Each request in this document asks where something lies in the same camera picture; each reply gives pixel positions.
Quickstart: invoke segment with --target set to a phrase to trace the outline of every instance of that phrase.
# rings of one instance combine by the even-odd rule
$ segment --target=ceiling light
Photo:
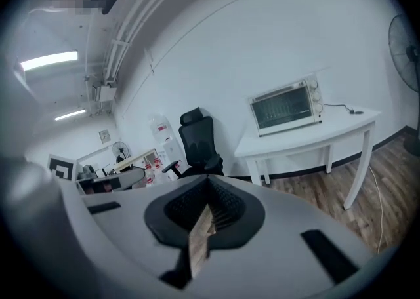
[[[42,56],[40,58],[31,59],[28,61],[21,62],[24,71],[32,70],[36,67],[56,64],[57,62],[65,62],[65,61],[72,61],[77,60],[77,51],[74,50],[72,52],[65,52],[65,53],[58,53],[52,55]]]
[[[67,115],[63,115],[63,116],[60,116],[60,117],[57,117],[57,118],[54,118],[54,119],[56,121],[59,121],[59,120],[61,120],[63,118],[71,117],[71,116],[74,116],[74,115],[79,115],[79,114],[85,113],[85,112],[86,112],[86,110],[83,109],[83,110],[75,111],[73,113],[68,113]]]

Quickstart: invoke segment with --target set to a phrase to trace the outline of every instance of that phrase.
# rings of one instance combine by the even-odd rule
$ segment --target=black baseboard
[[[410,135],[417,135],[417,131],[408,125],[406,125],[401,130],[395,132],[393,135],[389,136],[388,138],[384,139],[382,142],[379,142],[378,144],[373,146],[373,151],[381,148],[385,144],[389,143],[391,140],[394,140],[401,134],[406,133]],[[335,161],[332,165],[332,167],[341,166],[344,164],[347,164],[353,160],[359,159],[362,155],[362,152],[356,153],[355,155],[351,155],[350,157]],[[287,172],[287,173],[280,173],[280,174],[270,174],[270,179],[283,179],[283,178],[292,178],[294,176],[304,176],[306,174],[321,172],[326,170],[326,165],[318,166],[318,167],[312,167],[311,169],[306,170],[296,170],[294,172]],[[245,180],[245,181],[251,181],[250,176],[231,176],[231,178],[239,179],[239,180]]]

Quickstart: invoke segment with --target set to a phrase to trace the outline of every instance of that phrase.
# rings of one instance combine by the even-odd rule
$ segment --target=oven window
[[[312,116],[306,87],[252,103],[260,129]]]

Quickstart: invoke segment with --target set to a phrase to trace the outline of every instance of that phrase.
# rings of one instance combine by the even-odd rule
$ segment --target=white table
[[[364,111],[361,115],[350,115],[344,107],[324,107],[322,123],[276,134],[259,137],[257,128],[250,124],[236,148],[235,157],[245,158],[252,183],[262,185],[257,163],[263,170],[266,184],[270,183],[266,160],[273,157],[294,155],[318,148],[327,147],[326,172],[331,172],[334,143],[356,134],[364,134],[362,157],[350,192],[344,202],[349,209],[355,200],[368,169],[373,147],[375,121],[379,111],[352,106],[355,111]]]
[[[128,158],[124,159],[123,161],[120,161],[119,163],[114,165],[114,170],[116,172],[121,172],[121,170],[123,170],[123,169],[127,168],[128,166],[134,164],[136,161],[140,161],[141,159],[143,159],[146,156],[151,155],[153,153],[155,154],[155,157],[158,158],[156,150],[151,149],[147,152],[142,153],[141,155],[137,155],[135,157],[128,157]]]

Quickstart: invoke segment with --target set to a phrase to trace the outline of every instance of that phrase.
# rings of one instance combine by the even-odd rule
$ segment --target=power cord
[[[354,111],[353,108],[348,108],[345,104],[326,104],[324,103],[325,106],[330,106],[330,107],[345,107],[348,111],[349,114],[351,115],[361,115],[363,114],[362,111]]]
[[[377,188],[378,194],[379,194],[379,203],[381,204],[381,237],[379,238],[379,244],[378,244],[378,250],[377,250],[377,254],[379,254],[379,248],[381,247],[382,234],[383,234],[383,206],[382,206],[382,198],[381,198],[381,191],[379,191],[379,187],[378,187],[378,181],[376,181],[375,173],[373,173],[372,168],[370,167],[370,165],[368,165],[368,167],[369,167],[369,170],[372,172],[373,178],[375,179],[375,185],[376,185],[376,188]]]

